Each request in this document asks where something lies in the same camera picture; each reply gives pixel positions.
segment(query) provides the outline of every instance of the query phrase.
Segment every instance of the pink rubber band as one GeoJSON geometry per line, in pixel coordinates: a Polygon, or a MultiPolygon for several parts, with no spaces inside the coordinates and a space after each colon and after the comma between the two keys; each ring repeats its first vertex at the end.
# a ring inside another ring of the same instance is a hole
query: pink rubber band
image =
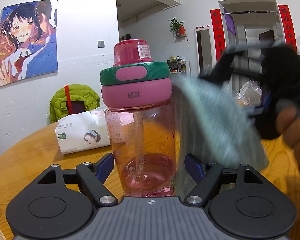
{"type": "Polygon", "coordinates": [[[103,86],[103,102],[111,108],[147,106],[168,100],[171,97],[170,78],[103,86]]]}

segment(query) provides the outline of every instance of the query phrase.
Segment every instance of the metal screw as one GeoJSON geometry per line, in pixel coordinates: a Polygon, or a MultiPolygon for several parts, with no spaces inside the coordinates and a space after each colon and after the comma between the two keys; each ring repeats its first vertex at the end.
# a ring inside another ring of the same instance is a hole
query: metal screw
{"type": "Polygon", "coordinates": [[[190,196],[187,198],[187,201],[191,204],[199,204],[202,201],[202,198],[199,196],[190,196]]]}
{"type": "Polygon", "coordinates": [[[103,204],[111,204],[115,201],[115,198],[112,196],[103,196],[99,200],[103,204]]]}

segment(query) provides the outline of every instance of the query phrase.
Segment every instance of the light switch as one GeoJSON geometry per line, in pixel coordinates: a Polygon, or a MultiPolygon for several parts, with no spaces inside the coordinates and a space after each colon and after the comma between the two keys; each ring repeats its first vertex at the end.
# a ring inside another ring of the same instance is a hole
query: light switch
{"type": "Polygon", "coordinates": [[[105,47],[105,41],[98,41],[98,48],[104,48],[105,47]]]}

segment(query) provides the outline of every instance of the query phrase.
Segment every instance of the tissue box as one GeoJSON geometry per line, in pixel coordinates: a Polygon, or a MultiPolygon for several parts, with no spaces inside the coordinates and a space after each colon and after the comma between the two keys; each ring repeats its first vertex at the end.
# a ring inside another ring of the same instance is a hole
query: tissue box
{"type": "Polygon", "coordinates": [[[62,154],[110,145],[104,107],[61,118],[55,132],[62,154]]]}

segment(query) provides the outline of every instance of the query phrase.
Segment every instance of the woman picture on tissue box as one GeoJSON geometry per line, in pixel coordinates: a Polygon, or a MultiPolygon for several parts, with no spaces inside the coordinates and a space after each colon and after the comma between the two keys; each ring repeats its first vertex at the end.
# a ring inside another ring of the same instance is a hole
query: woman picture on tissue box
{"type": "Polygon", "coordinates": [[[87,145],[93,147],[96,146],[97,143],[101,140],[100,134],[98,134],[95,130],[90,130],[84,135],[84,140],[87,145]]]}

